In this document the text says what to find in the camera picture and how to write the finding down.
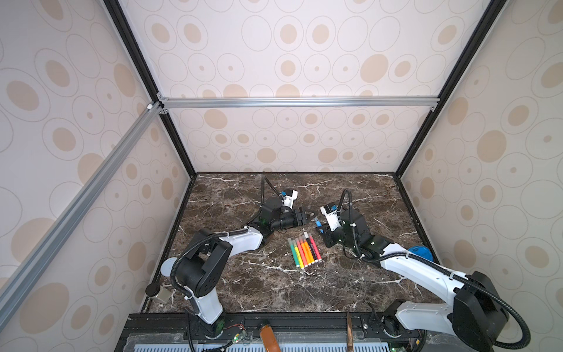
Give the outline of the pink marker pen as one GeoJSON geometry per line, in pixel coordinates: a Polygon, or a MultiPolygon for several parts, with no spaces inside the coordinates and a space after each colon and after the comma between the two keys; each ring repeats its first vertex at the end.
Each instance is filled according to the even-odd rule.
{"type": "Polygon", "coordinates": [[[313,239],[312,236],[308,236],[309,242],[310,242],[310,246],[312,247],[312,254],[315,256],[315,261],[316,262],[320,262],[322,261],[322,258],[320,256],[320,252],[318,250],[318,247],[315,243],[315,240],[313,239]]]}

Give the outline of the blue marker pen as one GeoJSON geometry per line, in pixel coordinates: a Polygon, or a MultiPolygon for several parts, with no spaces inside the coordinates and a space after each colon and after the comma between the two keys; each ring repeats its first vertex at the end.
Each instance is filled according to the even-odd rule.
{"type": "Polygon", "coordinates": [[[317,232],[318,232],[319,234],[323,234],[323,225],[321,224],[321,222],[317,220],[317,221],[315,222],[315,224],[316,224],[316,230],[317,230],[317,232]]]}

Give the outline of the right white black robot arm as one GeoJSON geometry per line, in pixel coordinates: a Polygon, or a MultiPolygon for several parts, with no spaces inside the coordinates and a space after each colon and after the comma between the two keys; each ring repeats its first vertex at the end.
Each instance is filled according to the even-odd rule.
{"type": "Polygon", "coordinates": [[[352,249],[360,260],[399,274],[441,299],[439,304],[397,299],[382,320],[388,335],[396,326],[440,332],[456,336],[475,351],[520,350],[531,342],[523,317],[498,296],[485,274],[453,271],[373,235],[365,218],[350,206],[329,203],[320,212],[326,223],[318,224],[318,231],[327,247],[340,244],[352,249]]]}

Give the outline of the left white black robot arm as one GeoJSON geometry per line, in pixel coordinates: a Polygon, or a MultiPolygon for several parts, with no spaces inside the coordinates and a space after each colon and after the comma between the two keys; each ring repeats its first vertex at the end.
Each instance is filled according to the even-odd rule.
{"type": "Polygon", "coordinates": [[[212,233],[202,228],[183,252],[164,261],[161,274],[190,301],[202,322],[213,325],[223,315],[216,286],[231,257],[259,249],[276,231],[304,226],[316,217],[313,210],[294,209],[293,201],[285,194],[263,201],[240,230],[212,233]]]}

